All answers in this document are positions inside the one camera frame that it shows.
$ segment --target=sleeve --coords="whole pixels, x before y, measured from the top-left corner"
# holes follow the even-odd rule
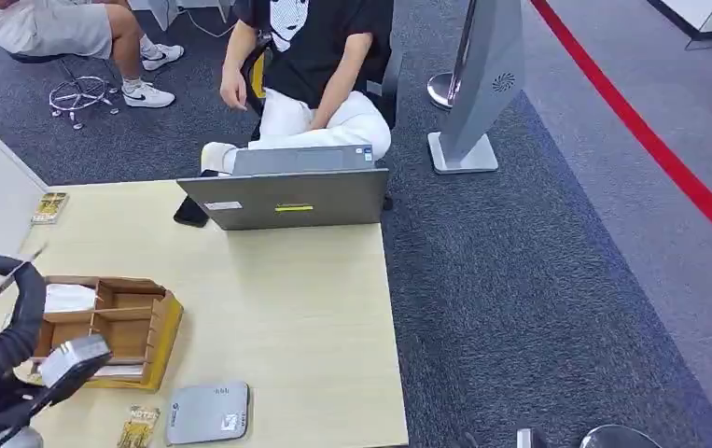
[[[350,18],[346,22],[345,32],[347,36],[372,33],[373,35],[383,35],[381,4],[386,0],[359,0],[351,2],[353,9]]]
[[[252,28],[259,28],[259,19],[257,17],[256,0],[235,0],[234,15],[243,21],[246,25]]]
[[[0,332],[0,376],[32,355],[45,311],[45,281],[39,272],[27,265],[15,277],[20,293],[12,321]]]

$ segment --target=wooden box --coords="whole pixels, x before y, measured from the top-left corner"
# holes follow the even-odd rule
[[[172,291],[151,280],[49,276],[48,284],[95,290],[94,309],[45,313],[32,361],[39,363],[61,343],[98,333],[113,352],[109,366],[143,366],[140,374],[95,377],[87,385],[158,390],[182,317]]]

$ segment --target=black phone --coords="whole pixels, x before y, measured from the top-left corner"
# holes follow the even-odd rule
[[[204,170],[202,177],[218,177],[218,171]],[[177,224],[191,227],[202,228],[207,225],[209,219],[210,217],[204,213],[204,210],[197,203],[190,199],[190,196],[185,198],[185,201],[175,213],[175,222]]]

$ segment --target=white sneaker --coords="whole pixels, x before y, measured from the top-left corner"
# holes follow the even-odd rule
[[[167,63],[173,63],[174,61],[180,59],[183,54],[185,54],[185,49],[183,49],[179,45],[169,47],[163,44],[155,44],[155,47],[158,47],[158,49],[161,51],[161,56],[159,58],[147,59],[142,56],[143,59],[141,60],[141,64],[144,65],[144,69],[148,72],[158,70]]]
[[[151,82],[144,81],[132,91],[122,89],[122,96],[130,107],[166,107],[175,101],[173,93],[159,91],[152,87]]]
[[[230,154],[233,149],[237,149],[237,147],[228,143],[213,142],[204,145],[202,148],[202,171],[213,170],[218,171],[221,175],[231,175],[234,158],[237,155],[237,151]]]

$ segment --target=yellow sticker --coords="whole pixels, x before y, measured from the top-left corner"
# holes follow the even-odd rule
[[[291,206],[278,206],[276,207],[276,212],[311,212],[314,207],[311,205],[291,205]]]

